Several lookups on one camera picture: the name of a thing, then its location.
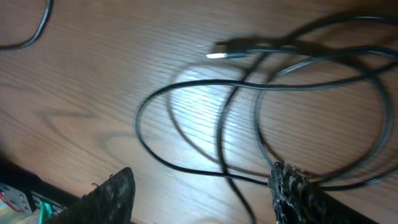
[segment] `coiled cable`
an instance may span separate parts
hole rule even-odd
[[[181,82],[168,85],[163,87],[151,95],[149,95],[140,105],[138,111],[136,113],[136,119],[134,123],[134,127],[136,130],[136,135],[143,146],[143,148],[157,161],[162,163],[163,165],[178,170],[180,172],[186,172],[190,174],[199,174],[199,175],[209,175],[214,177],[224,177],[227,180],[228,185],[237,195],[237,197],[242,202],[244,208],[246,209],[251,223],[256,223],[256,217],[254,212],[252,211],[250,205],[243,197],[242,193],[239,191],[237,186],[234,183],[235,180],[242,180],[246,182],[250,182],[257,185],[262,185],[267,187],[267,181],[260,181],[256,179],[252,179],[249,177],[230,174],[228,171],[228,165],[225,161],[223,154],[223,128],[224,123],[226,121],[226,116],[228,114],[229,107],[231,105],[232,99],[236,95],[239,88],[250,88],[258,90],[258,94],[254,104],[254,114],[252,123],[255,127],[256,132],[256,140],[257,147],[259,148],[261,155],[263,156],[267,165],[272,166],[273,161],[268,156],[270,148],[267,144],[264,144],[262,141],[262,134],[259,128],[259,110],[261,108],[261,99],[266,94],[266,91],[319,91],[319,90],[327,90],[330,88],[338,88],[341,86],[352,85],[361,81],[370,82],[376,91],[379,93],[380,99],[382,101],[384,107],[384,121],[381,128],[381,133],[378,137],[378,140],[373,145],[372,149],[367,152],[365,155],[360,157],[357,161],[352,162],[351,164],[344,166],[338,170],[330,172],[326,175],[321,175],[321,180],[318,180],[318,184],[324,184],[327,182],[331,182],[334,180],[340,180],[347,175],[352,174],[354,171],[368,164],[372,159],[374,159],[387,144],[393,129],[394,124],[394,105],[392,104],[392,100],[390,94],[386,87],[382,84],[382,81],[379,79],[379,75],[382,73],[392,70],[398,65],[398,52],[392,49],[387,49],[384,47],[377,46],[362,46],[362,47],[348,47],[344,49],[339,49],[331,54],[320,54],[314,55],[312,52],[307,52],[305,49],[299,49],[296,47],[285,47],[287,45],[294,45],[294,41],[300,36],[307,34],[313,30],[330,26],[332,24],[349,22],[349,21],[369,21],[369,22],[381,22],[385,24],[390,24],[393,26],[398,25],[398,17],[390,16],[390,15],[374,15],[374,14],[340,14],[336,16],[326,17],[324,19],[320,19],[318,21],[312,22],[303,26],[302,28],[297,29],[286,37],[280,39],[276,44],[270,46],[258,46],[256,44],[249,44],[250,42],[245,42],[242,40],[230,40],[227,42],[220,43],[216,46],[216,51],[212,52],[209,55],[210,58],[218,58],[218,57],[244,57],[247,54],[253,54],[260,52],[261,56],[253,63],[253,65],[246,70],[243,74],[242,79],[240,80],[198,80],[198,81],[190,81],[190,82]],[[281,71],[278,71],[275,74],[272,74],[270,78],[265,81],[265,84],[256,84],[256,83],[248,83],[245,82],[248,77],[253,74],[260,64],[265,61],[265,59],[270,56],[270,54],[297,54],[297,55],[306,55],[310,56],[310,58],[303,60],[295,65],[291,65]],[[364,54],[374,54],[379,55],[385,58],[389,58],[391,62],[381,68],[370,69],[363,63],[358,63],[356,60],[352,60],[357,55]],[[305,67],[307,65],[311,65],[317,62],[321,62],[324,60],[331,60],[336,63],[340,63],[342,65],[351,67],[358,71],[359,75],[352,78],[345,78],[341,80],[336,80],[332,82],[325,83],[315,83],[315,84],[306,84],[306,85],[273,85],[270,84],[274,80],[279,77],[282,77],[296,69]],[[189,88],[193,86],[209,86],[209,85],[225,85],[225,86],[233,86],[231,93],[228,95],[226,101],[221,107],[220,116],[218,117],[216,123],[216,151],[218,154],[218,161],[221,167],[222,172],[212,172],[205,170],[196,170],[189,169],[185,167],[176,166],[161,157],[159,157],[145,142],[141,133],[141,116],[148,106],[148,104],[156,97],[168,93],[172,90],[180,89],[180,88]],[[382,179],[389,177],[391,175],[395,175],[398,173],[398,167],[394,167],[388,171],[385,171],[381,174],[378,174],[374,177],[371,177],[367,180],[360,181],[355,184],[348,185],[340,185],[340,186],[321,186],[323,190],[350,190],[356,189],[359,187],[365,187],[371,184],[375,184],[376,182],[381,181]]]

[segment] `usb connector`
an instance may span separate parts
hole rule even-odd
[[[241,58],[249,55],[255,43],[252,39],[232,39],[226,42],[218,42],[213,46],[207,58]]]

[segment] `wooden surface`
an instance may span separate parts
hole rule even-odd
[[[137,192],[133,220],[139,223],[248,223],[242,205],[223,179],[183,174],[153,160],[131,128],[144,97],[171,82],[239,78],[243,60],[210,61],[214,41],[261,35],[278,38],[319,17],[347,9],[392,9],[392,1],[304,0],[55,0],[49,25],[29,48],[0,52],[0,140],[15,163],[63,190],[82,196],[110,174],[130,166]],[[43,0],[0,1],[0,43],[33,33]],[[378,44],[398,49],[397,29],[350,23],[322,29],[303,40],[332,47]],[[276,55],[251,79],[293,60]],[[372,63],[382,63],[377,57]],[[395,72],[383,76],[398,102]],[[311,83],[354,72],[320,63],[279,80]],[[227,87],[172,93],[174,128],[166,98],[143,118],[150,145],[168,161],[218,170],[197,150],[215,156],[214,123]],[[254,147],[250,110],[254,92],[235,99],[226,125],[228,162],[262,173],[269,170]],[[288,161],[327,172],[358,158],[378,134],[382,109],[368,83],[316,92],[272,92],[264,98],[261,126],[271,146]],[[357,178],[396,164],[398,131]],[[398,178],[333,196],[380,223],[398,219]],[[275,223],[269,189],[238,182],[259,223]]]

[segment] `textured black material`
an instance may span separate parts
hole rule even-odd
[[[132,170],[126,167],[45,224],[128,224],[135,193]]]
[[[278,224],[376,223],[324,193],[288,164],[273,165],[268,186]]]

